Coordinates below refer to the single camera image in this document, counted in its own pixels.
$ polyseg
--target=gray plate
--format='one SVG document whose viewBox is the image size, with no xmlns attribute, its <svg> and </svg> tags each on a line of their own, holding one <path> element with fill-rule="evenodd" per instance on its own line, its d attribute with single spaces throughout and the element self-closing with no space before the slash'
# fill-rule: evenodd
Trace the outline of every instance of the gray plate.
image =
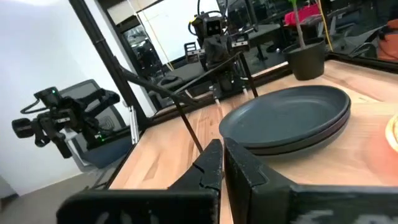
<svg viewBox="0 0 398 224">
<path fill-rule="evenodd" d="M 244 147 L 275 147 L 303 140 L 335 124 L 348 110 L 349 96 L 332 86 L 300 86 L 259 96 L 228 113 L 224 138 Z"/>
</svg>

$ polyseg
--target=wooden table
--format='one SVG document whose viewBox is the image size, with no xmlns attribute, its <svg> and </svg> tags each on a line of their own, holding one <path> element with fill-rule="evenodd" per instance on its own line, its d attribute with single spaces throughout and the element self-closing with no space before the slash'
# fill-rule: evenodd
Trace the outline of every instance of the wooden table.
<svg viewBox="0 0 398 224">
<path fill-rule="evenodd" d="M 330 85 L 351 97 L 351 117 L 344 133 L 328 147 L 294 161 L 268 165 L 303 184 L 398 185 L 398 153 L 387 144 L 384 130 L 398 113 L 398 75 L 327 61 L 325 74 L 299 82 L 293 75 L 260 86 L 260 95 L 300 85 Z M 239 95 L 188 115 L 203 147 L 221 139 L 218 125 L 224 115 L 252 98 Z M 148 129 L 111 185 L 111 189 L 166 189 L 197 158 L 181 118 Z M 233 223 L 225 182 L 221 194 L 222 224 Z"/>
</svg>

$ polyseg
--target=black frame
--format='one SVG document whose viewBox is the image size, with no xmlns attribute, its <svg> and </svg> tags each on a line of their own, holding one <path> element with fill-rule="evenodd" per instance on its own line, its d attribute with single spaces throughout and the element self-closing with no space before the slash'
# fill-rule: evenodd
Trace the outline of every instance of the black frame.
<svg viewBox="0 0 398 224">
<path fill-rule="evenodd" d="M 200 101 L 196 101 L 195 103 L 192 103 L 190 105 L 186 104 L 186 105 L 182 105 L 182 106 L 176 106 L 176 108 L 174 108 L 173 110 L 168 110 L 165 113 L 156 114 L 155 116 L 153 116 L 151 118 L 147 118 L 146 115 L 144 114 L 137 98 L 135 97 L 134 93 L 132 92 L 130 86 L 127 84 L 127 79 L 125 77 L 121 76 L 121 73 L 124 72 L 123 68 L 118 67 L 118 61 L 115 57 L 113 57 L 113 58 L 107 57 L 107 56 L 109 56 L 109 53 L 111 53 L 111 50 L 110 50 L 109 46 L 106 44 L 106 40 L 102 36 L 98 26 L 96 26 L 96 22 L 92 18 L 92 15 L 91 15 L 89 9 L 87 8 L 87 5 L 84 3 L 84 1 L 81 1 L 81 0 L 69 0 L 69 2 L 73 6 L 73 9 L 75 10 L 76 14 L 78 15 L 79 20 L 81 21 L 83 27 L 85 28 L 88 35 L 90 36 L 90 38 L 93 42 L 93 45 L 96 47 L 96 50 L 98 51 L 99 56 L 101 57 L 104 64 L 106 65 L 106 68 L 109 70 L 109 73 L 111 74 L 117 88 L 121 92 L 122 97 L 124 98 L 124 100 L 126 101 L 126 103 L 128 105 L 133 106 L 134 109 L 136 110 L 137 120 L 139 122 L 138 126 L 139 126 L 139 129 L 142 131 L 141 134 L 143 134 L 147 128 L 153 127 L 160 123 L 166 122 L 170 119 L 176 118 L 179 115 L 183 118 L 188 130 L 190 131 L 190 134 L 192 135 L 192 138 L 197 139 L 192 128 L 189 128 L 190 124 L 189 124 L 189 122 L 187 122 L 188 120 L 186 119 L 185 114 L 195 111 L 195 110 L 198 110 L 205 106 L 208 106 L 210 104 L 213 104 L 214 103 L 213 96 L 207 96 L 207 97 L 201 98 Z M 376 70 L 383 70 L 383 71 L 387 71 L 387 72 L 391 72 L 391 73 L 398 73 L 398 63 L 395 63 L 395 62 L 376 60 L 373 58 L 359 58 L 359 57 L 353 58 L 353 57 L 349 57 L 347 55 L 334 53 L 334 52 L 330 52 L 325 55 L 325 61 L 327 61 L 327 60 L 337 60 L 340 62 L 369 67 L 369 68 L 373 68 Z M 249 79 L 249 84 L 252 84 L 251 86 L 253 87 L 252 88 L 253 92 L 255 92 L 255 87 L 264 85 L 266 83 L 273 82 L 274 80 L 278 80 L 280 78 L 283 78 L 283 77 L 285 77 L 287 75 L 291 75 L 291 74 L 292 74 L 292 71 L 289 68 L 289 66 L 284 65 L 277 69 L 273 69 L 269 72 L 263 73 L 262 75 L 259 75 L 258 77 L 255 77 L 253 79 L 249 75 L 248 79 Z M 129 81 L 134 82 L 135 84 L 138 84 L 138 85 L 144 85 L 144 86 L 146 85 L 145 87 L 149 86 L 145 83 L 142 83 L 142 80 L 136 80 L 133 78 L 132 80 L 129 79 Z M 159 88 L 157 86 L 149 86 L 149 87 L 153 88 L 155 91 L 164 91 L 164 90 L 160 90 L 161 88 Z M 221 101 L 221 100 L 230 98 L 232 96 L 236 96 L 241 93 L 242 93 L 242 91 L 231 92 L 231 93 L 223 95 L 221 98 L 219 98 L 219 100 Z M 172 98 L 176 97 L 176 95 L 174 95 L 174 94 L 170 94 L 170 95 Z M 114 178 L 116 178 L 118 172 L 123 167 L 125 161 L 129 157 L 130 153 L 124 158 L 124 160 L 120 163 L 118 168 L 115 170 L 115 172 L 111 176 L 106 188 L 108 188 L 111 185 L 111 183 L 113 182 Z"/>
</svg>

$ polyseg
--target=black pot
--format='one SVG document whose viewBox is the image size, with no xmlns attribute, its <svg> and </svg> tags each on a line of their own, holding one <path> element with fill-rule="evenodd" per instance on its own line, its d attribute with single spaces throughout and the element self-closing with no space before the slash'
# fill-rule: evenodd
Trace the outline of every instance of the black pot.
<svg viewBox="0 0 398 224">
<path fill-rule="evenodd" d="M 305 45 L 301 49 L 300 44 L 294 44 L 282 52 L 297 80 L 311 80 L 325 71 L 324 38 L 306 40 Z"/>
</svg>

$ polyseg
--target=stacked plates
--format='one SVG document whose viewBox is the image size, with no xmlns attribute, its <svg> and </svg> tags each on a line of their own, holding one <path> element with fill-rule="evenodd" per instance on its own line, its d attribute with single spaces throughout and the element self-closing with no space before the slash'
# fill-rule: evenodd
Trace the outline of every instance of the stacked plates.
<svg viewBox="0 0 398 224">
<path fill-rule="evenodd" d="M 340 89 L 300 86 L 248 101 L 227 114 L 219 129 L 224 138 L 256 155 L 285 154 L 336 136 L 348 122 L 350 108 L 349 96 Z"/>
</svg>

